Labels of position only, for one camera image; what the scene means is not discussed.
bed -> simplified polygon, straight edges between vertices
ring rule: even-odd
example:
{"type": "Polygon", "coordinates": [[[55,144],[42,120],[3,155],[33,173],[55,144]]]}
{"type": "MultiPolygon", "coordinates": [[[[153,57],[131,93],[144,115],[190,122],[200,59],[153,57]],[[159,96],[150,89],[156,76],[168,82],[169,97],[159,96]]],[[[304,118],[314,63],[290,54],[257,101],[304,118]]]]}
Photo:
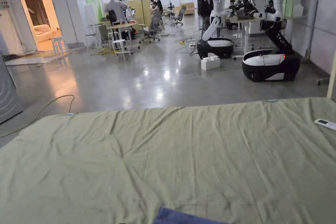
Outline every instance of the bed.
{"type": "Polygon", "coordinates": [[[326,98],[48,116],[0,149],[1,223],[335,223],[326,98]]]}

sofa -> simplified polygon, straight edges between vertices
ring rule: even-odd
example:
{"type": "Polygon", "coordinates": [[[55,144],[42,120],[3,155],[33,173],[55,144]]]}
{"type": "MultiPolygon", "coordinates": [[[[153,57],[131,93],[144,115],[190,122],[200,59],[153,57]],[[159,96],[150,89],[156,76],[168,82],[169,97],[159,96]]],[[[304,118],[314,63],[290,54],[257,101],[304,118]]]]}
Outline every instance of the sofa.
{"type": "Polygon", "coordinates": [[[48,25],[34,26],[34,32],[39,43],[61,36],[61,32],[57,31],[57,28],[50,28],[48,25]]]}

office chair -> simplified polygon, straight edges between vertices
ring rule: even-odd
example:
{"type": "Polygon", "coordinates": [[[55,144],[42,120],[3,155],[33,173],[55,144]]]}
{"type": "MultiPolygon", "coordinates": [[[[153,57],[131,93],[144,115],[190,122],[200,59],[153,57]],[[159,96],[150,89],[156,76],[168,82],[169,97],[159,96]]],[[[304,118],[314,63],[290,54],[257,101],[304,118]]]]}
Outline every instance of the office chair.
{"type": "Polygon", "coordinates": [[[178,13],[178,16],[177,17],[174,17],[175,19],[175,22],[172,23],[170,26],[175,26],[175,25],[178,25],[178,24],[181,24],[183,26],[183,23],[181,22],[182,19],[183,19],[183,16],[184,16],[184,13],[185,13],[185,10],[187,9],[187,7],[185,5],[182,5],[181,6],[181,10],[180,12],[178,13]]]}
{"type": "Polygon", "coordinates": [[[141,41],[139,41],[139,44],[141,44],[141,42],[145,40],[149,40],[149,43],[151,43],[151,39],[153,40],[157,39],[158,41],[160,41],[160,39],[155,37],[154,35],[161,32],[161,28],[159,25],[161,18],[162,18],[162,15],[160,14],[158,10],[154,12],[150,26],[143,28],[144,38],[141,41]]]}

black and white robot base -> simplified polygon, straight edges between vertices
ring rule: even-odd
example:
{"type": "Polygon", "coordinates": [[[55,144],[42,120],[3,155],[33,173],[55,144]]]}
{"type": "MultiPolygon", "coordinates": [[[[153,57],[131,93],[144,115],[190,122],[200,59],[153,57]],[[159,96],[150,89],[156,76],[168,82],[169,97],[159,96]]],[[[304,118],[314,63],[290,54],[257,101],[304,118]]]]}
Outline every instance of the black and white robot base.
{"type": "Polygon", "coordinates": [[[232,40],[225,38],[210,38],[196,45],[200,59],[208,57],[208,53],[217,55],[220,59],[230,58],[233,54],[232,40]]]}
{"type": "Polygon", "coordinates": [[[244,55],[242,70],[253,82],[294,81],[301,57],[295,53],[274,53],[273,50],[252,51],[244,55]]]}

white box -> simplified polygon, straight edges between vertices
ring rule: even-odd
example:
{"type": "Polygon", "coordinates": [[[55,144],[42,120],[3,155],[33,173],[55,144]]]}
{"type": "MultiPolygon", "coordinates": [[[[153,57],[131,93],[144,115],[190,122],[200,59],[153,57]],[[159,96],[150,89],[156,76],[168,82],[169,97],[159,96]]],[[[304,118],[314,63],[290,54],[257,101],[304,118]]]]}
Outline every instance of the white box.
{"type": "Polygon", "coordinates": [[[215,68],[220,68],[221,67],[221,60],[215,59],[215,60],[210,60],[210,58],[204,58],[200,62],[200,67],[203,70],[211,70],[215,68]]]}

